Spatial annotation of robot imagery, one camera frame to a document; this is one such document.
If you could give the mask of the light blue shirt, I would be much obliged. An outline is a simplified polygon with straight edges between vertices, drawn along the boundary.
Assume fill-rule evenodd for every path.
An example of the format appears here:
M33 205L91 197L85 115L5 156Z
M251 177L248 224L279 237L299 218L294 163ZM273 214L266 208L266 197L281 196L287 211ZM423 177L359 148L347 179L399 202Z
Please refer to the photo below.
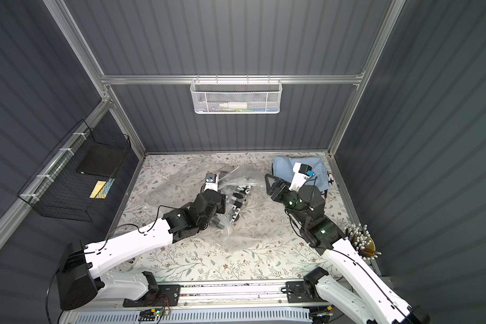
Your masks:
M293 191L308 184L325 192L334 184L333 175L328 172L320 157L275 157L272 172L275 177L290 183L290 190Z

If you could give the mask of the black white checked shirt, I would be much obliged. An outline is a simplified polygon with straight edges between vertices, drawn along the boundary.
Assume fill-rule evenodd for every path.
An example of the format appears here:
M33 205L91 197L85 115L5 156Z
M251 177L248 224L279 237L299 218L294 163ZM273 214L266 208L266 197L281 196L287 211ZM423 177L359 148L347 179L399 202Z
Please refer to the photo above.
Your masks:
M247 203L247 196L251 191L251 186L234 186L229 185L221 189L221 193L225 194L225 213L223 215L216 214L212 220L212 224L221 230L228 229L229 225L233 225L240 218L240 212Z

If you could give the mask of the clear plastic vacuum bag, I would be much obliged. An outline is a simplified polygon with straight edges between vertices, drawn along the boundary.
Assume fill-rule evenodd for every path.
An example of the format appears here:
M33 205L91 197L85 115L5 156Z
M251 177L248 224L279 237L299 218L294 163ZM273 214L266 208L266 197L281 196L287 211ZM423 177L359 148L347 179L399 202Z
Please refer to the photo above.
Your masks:
M193 159L178 168L168 179L148 192L144 202L160 217L172 209L194 202L205 182L207 172L219 176L219 190L229 186L251 186L240 218L228 229L218 229L210 222L207 229L191 239L203 239L226 251L234 252L275 238L284 226L282 207L266 193L265 175L248 164L230 164L210 159Z

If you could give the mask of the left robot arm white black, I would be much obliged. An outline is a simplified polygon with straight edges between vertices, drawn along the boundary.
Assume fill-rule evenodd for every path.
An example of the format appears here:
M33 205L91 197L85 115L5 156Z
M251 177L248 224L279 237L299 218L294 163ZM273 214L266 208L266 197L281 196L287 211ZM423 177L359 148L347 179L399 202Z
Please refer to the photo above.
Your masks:
M71 242L64 249L55 272L60 309L71 311L99 299L136 301L149 290L156 290L157 282L151 274L115 278L111 270L148 251L206 230L215 215L225 213L225 200L224 194L206 189L194 202L172 209L143 228L100 242Z

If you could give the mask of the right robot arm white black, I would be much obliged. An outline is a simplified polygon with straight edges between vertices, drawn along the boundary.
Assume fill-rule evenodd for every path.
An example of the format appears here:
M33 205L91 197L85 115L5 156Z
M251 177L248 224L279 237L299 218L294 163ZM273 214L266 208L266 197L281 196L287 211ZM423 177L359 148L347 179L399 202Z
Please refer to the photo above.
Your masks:
M267 194L284 206L294 232L329 261L350 285L343 286L322 267L304 276L306 295L329 302L355 323L429 323L430 316L410 306L391 289L365 260L370 237L353 226L342 231L325 215L325 201L314 185L293 190L290 183L265 175Z

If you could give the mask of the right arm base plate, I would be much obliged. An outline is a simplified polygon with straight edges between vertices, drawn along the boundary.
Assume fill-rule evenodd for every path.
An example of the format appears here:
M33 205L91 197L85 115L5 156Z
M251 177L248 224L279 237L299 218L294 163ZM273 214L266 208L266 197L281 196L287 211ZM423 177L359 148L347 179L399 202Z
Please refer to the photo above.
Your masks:
M299 303L317 303L325 302L324 299L318 297L315 292L309 292L303 281L290 281L286 282L286 285L281 288L281 292L286 295L287 300L290 304Z

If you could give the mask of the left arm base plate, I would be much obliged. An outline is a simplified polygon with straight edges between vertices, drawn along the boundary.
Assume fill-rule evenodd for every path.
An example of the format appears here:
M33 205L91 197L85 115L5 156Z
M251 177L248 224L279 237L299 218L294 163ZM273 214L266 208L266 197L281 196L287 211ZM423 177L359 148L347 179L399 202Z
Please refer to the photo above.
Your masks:
M180 297L181 285L159 285L158 290L150 289L145 295L138 300L125 298L124 308L156 308L163 306L177 306Z

